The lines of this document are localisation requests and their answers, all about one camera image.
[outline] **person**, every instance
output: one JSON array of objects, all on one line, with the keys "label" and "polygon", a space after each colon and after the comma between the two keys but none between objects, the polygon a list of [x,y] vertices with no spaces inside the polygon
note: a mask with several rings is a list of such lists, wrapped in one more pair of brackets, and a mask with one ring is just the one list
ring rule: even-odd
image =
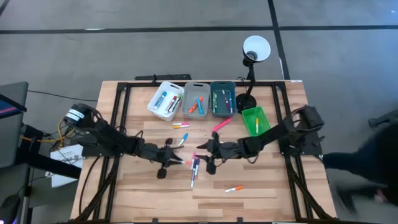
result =
[{"label": "person", "polygon": [[353,196],[398,206],[398,124],[391,124],[368,139],[354,153],[333,152],[322,157],[327,169],[346,170],[374,182],[351,189],[337,186],[344,206],[355,213]]}]

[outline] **white paper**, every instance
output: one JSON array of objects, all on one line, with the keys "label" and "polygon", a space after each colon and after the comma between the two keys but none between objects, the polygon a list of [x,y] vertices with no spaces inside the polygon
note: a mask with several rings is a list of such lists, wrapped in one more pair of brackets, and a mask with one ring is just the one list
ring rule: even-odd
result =
[{"label": "white paper", "polygon": [[[77,166],[79,168],[83,167],[83,158],[81,156],[81,152],[83,150],[83,146],[77,144],[74,146],[63,147],[58,151],[54,151],[50,153],[51,159],[56,159],[58,161],[72,163],[72,165]],[[76,179],[70,177],[64,177],[62,175],[53,175],[51,176],[51,186],[53,188],[63,186],[65,184],[69,184],[76,181]]]}]

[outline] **white lamp shade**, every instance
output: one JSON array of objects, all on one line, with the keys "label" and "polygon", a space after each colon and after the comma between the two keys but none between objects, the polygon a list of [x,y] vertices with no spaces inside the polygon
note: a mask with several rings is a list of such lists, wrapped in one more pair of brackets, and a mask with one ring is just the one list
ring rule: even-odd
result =
[{"label": "white lamp shade", "polygon": [[243,53],[248,60],[262,62],[271,54],[271,47],[265,38],[253,35],[243,42]]}]

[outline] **wooden table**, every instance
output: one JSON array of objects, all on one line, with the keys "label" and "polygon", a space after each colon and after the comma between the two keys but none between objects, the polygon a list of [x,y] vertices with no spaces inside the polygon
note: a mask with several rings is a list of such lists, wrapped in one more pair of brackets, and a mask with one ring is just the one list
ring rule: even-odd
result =
[{"label": "wooden table", "polygon": [[[106,120],[111,119],[117,81],[105,81],[99,93],[97,110]],[[307,104],[303,83],[286,81],[291,110]],[[128,135],[144,131],[146,142],[164,145],[166,138],[181,139],[189,133],[185,147],[177,151],[184,160],[190,160],[192,152],[206,154],[196,149],[207,142],[211,129],[222,121],[208,114],[206,120],[184,119],[179,111],[172,122],[189,121],[190,127],[173,129],[171,123],[156,118],[147,110],[147,104],[157,87],[133,87],[128,106],[126,129]],[[236,92],[243,93],[244,87]],[[261,106],[271,126],[277,125],[275,106],[270,87],[255,86],[252,95]],[[281,110],[284,111],[282,95],[279,92]],[[120,122],[122,103],[119,105],[116,125]],[[236,141],[248,136],[240,115],[234,116],[229,125],[219,130],[220,141]],[[323,164],[313,156],[302,156],[303,168],[309,191],[317,202],[331,216],[336,216]],[[78,216],[78,203],[81,188],[94,158],[84,161],[76,192],[71,218]],[[83,208],[88,205],[98,189],[102,158],[94,166],[88,178],[83,195]],[[255,164],[247,160],[228,160],[217,169],[216,175],[206,173],[205,163],[201,163],[195,186],[190,188],[191,170],[188,165],[171,166],[167,177],[156,178],[158,163],[150,163],[138,157],[123,156],[119,165],[118,181],[113,203],[112,222],[150,222],[158,218],[160,222],[235,222],[237,217],[245,221],[294,221],[289,183],[284,158],[279,153],[277,141],[265,146]],[[243,185],[244,189],[225,193],[224,190]],[[300,211],[305,217],[302,194],[299,190]],[[105,192],[100,218],[104,217]]]}]

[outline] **floor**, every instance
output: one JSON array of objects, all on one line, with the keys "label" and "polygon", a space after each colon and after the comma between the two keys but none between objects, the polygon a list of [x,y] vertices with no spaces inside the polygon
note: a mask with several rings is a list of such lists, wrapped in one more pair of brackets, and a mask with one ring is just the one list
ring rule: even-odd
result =
[{"label": "floor", "polygon": [[[256,78],[303,80],[310,104],[326,122],[321,131],[326,136],[324,153],[355,151],[373,133],[368,118],[398,107],[395,0],[0,0],[0,4],[2,84],[27,81],[30,90],[96,99],[103,80],[168,73],[235,79],[246,76],[241,65],[243,41],[261,35],[270,42],[271,56],[256,65]],[[54,132],[76,102],[29,93],[24,122]],[[360,198],[356,198],[359,213],[351,215],[337,199],[335,185],[365,180],[337,170],[329,170],[328,176],[342,220],[394,223],[398,218],[397,208]],[[34,182],[32,223],[68,220],[75,190],[76,184],[51,189],[49,179]]]}]

